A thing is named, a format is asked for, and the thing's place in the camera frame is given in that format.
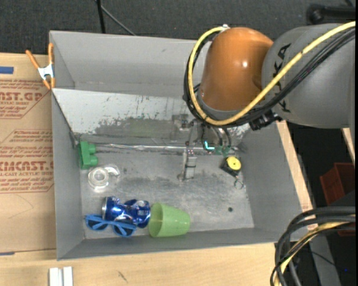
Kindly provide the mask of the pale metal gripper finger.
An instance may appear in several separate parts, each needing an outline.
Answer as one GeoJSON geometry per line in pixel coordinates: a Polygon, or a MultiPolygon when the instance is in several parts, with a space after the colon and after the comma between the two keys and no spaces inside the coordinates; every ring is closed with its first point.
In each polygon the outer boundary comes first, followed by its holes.
{"type": "Polygon", "coordinates": [[[195,176],[197,157],[192,149],[187,150],[186,157],[186,179],[192,179],[195,176]]]}
{"type": "Polygon", "coordinates": [[[183,151],[181,170],[180,170],[180,173],[178,174],[179,181],[183,181],[185,178],[184,176],[185,176],[185,171],[186,171],[186,162],[187,162],[187,153],[186,153],[186,151],[183,151]]]}

